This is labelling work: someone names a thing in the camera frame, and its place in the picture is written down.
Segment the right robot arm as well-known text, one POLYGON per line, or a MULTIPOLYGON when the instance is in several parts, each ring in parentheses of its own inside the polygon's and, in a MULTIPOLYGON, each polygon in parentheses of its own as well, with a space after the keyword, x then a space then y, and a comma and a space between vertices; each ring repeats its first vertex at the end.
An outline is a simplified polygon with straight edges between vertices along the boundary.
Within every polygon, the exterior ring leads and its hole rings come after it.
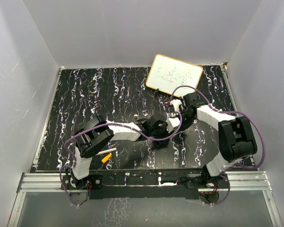
POLYGON ((257 152, 254 133, 246 117, 235 117, 214 110, 211 104, 198 100, 195 93, 185 95, 183 102, 173 100, 170 104, 181 113, 181 131, 189 128, 194 120, 203 121, 218 131, 217 155, 202 168, 200 176, 182 177, 182 182, 214 187, 225 171, 257 152))

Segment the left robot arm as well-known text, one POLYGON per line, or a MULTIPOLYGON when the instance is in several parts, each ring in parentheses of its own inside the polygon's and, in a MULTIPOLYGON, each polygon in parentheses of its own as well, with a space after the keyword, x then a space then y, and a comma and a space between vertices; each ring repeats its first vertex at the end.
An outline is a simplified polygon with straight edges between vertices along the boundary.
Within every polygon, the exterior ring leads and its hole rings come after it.
POLYGON ((151 118, 138 119, 130 123, 115 123, 97 116, 77 130, 68 139, 64 147, 73 157, 69 183, 76 189, 82 189, 88 184, 89 167, 94 156, 111 141, 164 141, 177 131, 180 124, 178 118, 165 118, 155 114, 151 118))

